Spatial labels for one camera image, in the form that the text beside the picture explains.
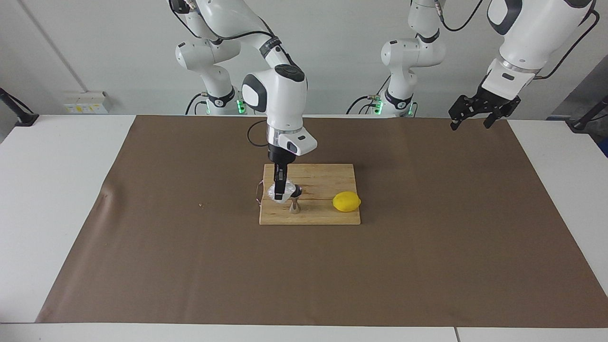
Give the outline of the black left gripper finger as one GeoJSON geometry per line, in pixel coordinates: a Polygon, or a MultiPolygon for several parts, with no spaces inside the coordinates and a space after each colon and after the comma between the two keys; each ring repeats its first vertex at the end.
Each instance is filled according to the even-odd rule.
{"type": "Polygon", "coordinates": [[[452,130],[457,130],[463,121],[477,115],[474,102],[474,99],[461,95],[450,107],[449,116],[452,121],[450,128],[452,130]]]}
{"type": "Polygon", "coordinates": [[[484,127],[486,129],[491,128],[491,126],[497,121],[504,117],[504,113],[508,115],[508,111],[504,110],[493,110],[492,113],[488,115],[486,119],[484,119],[484,127]]]}

